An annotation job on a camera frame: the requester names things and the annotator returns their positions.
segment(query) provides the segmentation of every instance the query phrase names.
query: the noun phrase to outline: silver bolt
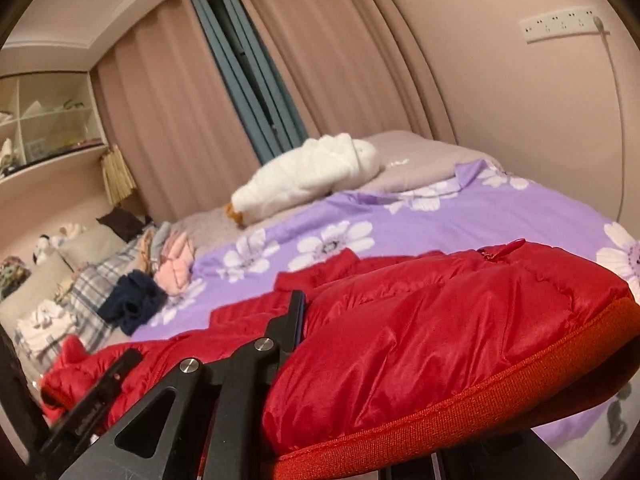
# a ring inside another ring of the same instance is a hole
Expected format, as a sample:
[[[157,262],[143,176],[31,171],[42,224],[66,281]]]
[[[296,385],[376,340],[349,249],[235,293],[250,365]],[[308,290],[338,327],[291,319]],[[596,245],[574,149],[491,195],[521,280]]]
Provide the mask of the silver bolt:
[[[254,346],[258,352],[266,352],[273,348],[273,341],[268,337],[261,337],[255,341]]]
[[[188,359],[184,359],[180,362],[180,371],[185,374],[190,374],[198,369],[198,361],[193,357],[189,357]]]

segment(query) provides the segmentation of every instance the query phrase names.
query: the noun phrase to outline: power strip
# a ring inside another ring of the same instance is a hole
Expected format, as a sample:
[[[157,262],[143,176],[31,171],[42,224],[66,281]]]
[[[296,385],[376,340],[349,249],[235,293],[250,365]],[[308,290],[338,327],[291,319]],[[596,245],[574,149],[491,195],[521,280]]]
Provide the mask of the power strip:
[[[571,7],[522,20],[520,28],[527,43],[563,36],[599,34],[593,23],[596,15],[596,8],[593,6]]]

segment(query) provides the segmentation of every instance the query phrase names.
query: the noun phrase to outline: ceiling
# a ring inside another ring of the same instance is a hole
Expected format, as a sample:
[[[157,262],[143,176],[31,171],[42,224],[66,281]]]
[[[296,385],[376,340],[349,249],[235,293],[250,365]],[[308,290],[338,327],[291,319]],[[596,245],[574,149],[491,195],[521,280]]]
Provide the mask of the ceiling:
[[[0,75],[89,70],[163,0],[33,0],[0,50]]]

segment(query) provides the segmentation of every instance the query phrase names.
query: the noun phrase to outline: purple floral blanket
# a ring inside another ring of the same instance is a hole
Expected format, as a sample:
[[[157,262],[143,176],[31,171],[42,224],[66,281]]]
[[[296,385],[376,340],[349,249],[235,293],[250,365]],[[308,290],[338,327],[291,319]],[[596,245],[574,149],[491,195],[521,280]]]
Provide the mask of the purple floral blanket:
[[[640,299],[639,245],[619,224],[581,202],[478,160],[457,166],[452,179],[401,194],[335,194],[198,258],[188,290],[140,327],[133,340],[204,328],[211,310],[270,291],[278,272],[311,266],[344,248],[360,256],[452,253],[517,238],[596,261],[625,278]],[[604,404],[590,410],[589,420],[606,409]],[[548,426],[542,436],[556,443],[585,431],[584,425],[577,430],[558,423]]]

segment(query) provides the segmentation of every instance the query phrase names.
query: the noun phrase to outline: white flower print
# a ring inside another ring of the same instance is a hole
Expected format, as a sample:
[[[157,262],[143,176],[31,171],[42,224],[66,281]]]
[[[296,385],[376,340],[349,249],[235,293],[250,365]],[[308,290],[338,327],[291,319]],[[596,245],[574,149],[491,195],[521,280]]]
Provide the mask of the white flower print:
[[[480,172],[478,178],[484,180],[482,183],[483,186],[500,187],[502,184],[508,183],[513,189],[517,189],[518,191],[527,189],[529,186],[527,179],[505,173],[491,163],[487,163],[487,168]]]
[[[203,279],[193,280],[180,296],[169,298],[162,310],[149,320],[149,325],[169,324],[174,320],[178,311],[192,305],[205,288],[207,288],[207,283]]]
[[[300,270],[338,254],[344,249],[361,253],[373,247],[375,241],[368,235],[373,229],[371,222],[357,222],[350,226],[348,220],[327,225],[320,238],[310,236],[298,243],[299,256],[289,262],[289,270]]]
[[[452,191],[449,181],[444,180],[411,191],[398,194],[399,200],[385,205],[392,215],[395,215],[403,207],[407,206],[411,211],[437,211],[440,209],[440,200],[458,196],[457,191]]]
[[[604,247],[596,253],[596,262],[626,280],[637,302],[640,302],[640,242],[617,222],[605,224],[604,232],[619,247]]]
[[[242,280],[248,272],[261,274],[269,269],[269,258],[278,252],[280,245],[275,241],[268,244],[264,229],[258,229],[251,236],[243,236],[236,242],[236,250],[228,251],[223,258],[224,269],[218,269],[220,278],[229,283]]]

